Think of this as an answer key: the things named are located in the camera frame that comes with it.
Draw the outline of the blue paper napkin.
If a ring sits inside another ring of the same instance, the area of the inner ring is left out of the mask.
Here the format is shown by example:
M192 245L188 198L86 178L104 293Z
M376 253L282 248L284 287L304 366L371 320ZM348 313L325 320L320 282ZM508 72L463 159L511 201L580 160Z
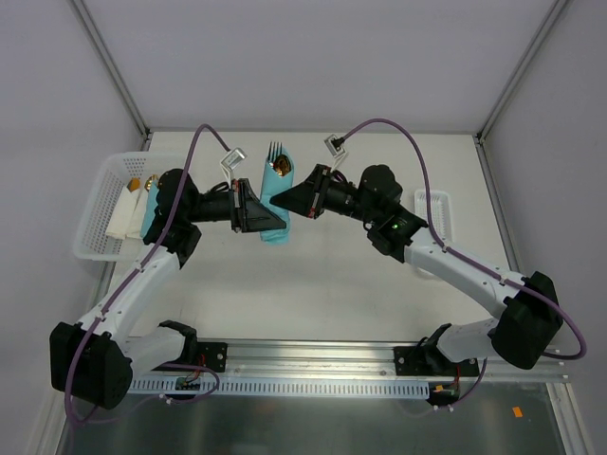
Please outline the blue paper napkin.
M289 241L290 215L285 209L280 209L270 203L270 197L288 190L293 185L295 167L288 151L283 147L283 154L290 158L292 171L285 177L279 176L268 162L264 165L260 200L264 206L272 210L286 222L286 228L261 232L261 240L271 246L285 245Z

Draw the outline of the silver fork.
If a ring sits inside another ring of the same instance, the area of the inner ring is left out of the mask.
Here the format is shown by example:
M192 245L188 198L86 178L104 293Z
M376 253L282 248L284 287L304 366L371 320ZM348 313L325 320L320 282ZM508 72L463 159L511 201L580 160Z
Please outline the silver fork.
M267 162L273 166L276 159L283 153L283 144L277 141L271 141L268 147Z

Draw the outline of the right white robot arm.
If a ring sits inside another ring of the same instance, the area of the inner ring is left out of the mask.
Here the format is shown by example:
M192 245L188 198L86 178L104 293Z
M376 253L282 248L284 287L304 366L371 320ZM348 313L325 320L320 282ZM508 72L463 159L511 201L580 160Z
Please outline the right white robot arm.
M400 204L401 186L386 165L364 170L357 185L334 179L317 165L305 181L271 197L272 205L316 219L332 211L363 223L381 254L425 270L479 303L490 315L465 325L441 325L421 340L405 364L446 374L457 363L497 355L522 370L532 369L562 326L552 281L498 270L450 252L432 236L427 221Z

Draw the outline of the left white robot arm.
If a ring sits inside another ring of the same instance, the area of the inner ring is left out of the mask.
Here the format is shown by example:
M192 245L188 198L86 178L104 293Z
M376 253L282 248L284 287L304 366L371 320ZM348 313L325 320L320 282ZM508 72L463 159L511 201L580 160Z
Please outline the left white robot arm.
M197 366L197 333L165 320L136 341L129 336L160 287L179 272L201 238L199 224L227 221L235 232L263 232L286 223L264 206L247 179L220 191L199 192L181 169L158 181L157 206L144 247L120 284L76 323L59 323L49 337L52 387L65 398L77 397L111 410L134 379L167 365Z

